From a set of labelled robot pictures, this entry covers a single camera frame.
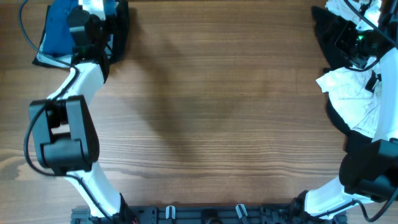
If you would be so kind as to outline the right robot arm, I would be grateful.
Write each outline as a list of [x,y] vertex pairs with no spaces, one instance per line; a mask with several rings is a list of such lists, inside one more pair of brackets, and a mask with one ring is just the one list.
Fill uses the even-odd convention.
[[317,84],[346,155],[338,176],[290,211],[320,222],[367,203],[387,209],[397,200],[397,2],[328,1],[312,16],[329,63]]

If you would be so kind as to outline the dark blue polo shirt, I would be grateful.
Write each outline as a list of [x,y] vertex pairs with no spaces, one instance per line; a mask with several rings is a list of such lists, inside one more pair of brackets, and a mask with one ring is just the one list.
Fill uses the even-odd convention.
[[46,22],[43,53],[61,57],[84,54],[90,48],[104,51],[112,36],[118,1],[104,1],[106,19],[83,10],[78,0],[54,1]]

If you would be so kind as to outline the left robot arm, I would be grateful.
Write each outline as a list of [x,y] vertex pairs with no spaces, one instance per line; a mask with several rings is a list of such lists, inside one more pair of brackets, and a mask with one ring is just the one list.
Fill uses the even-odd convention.
[[48,10],[41,62],[69,68],[60,88],[29,106],[25,142],[33,141],[36,172],[63,177],[89,206],[90,223],[135,223],[98,158],[100,143],[88,105],[124,53],[129,32],[126,1],[55,1]]

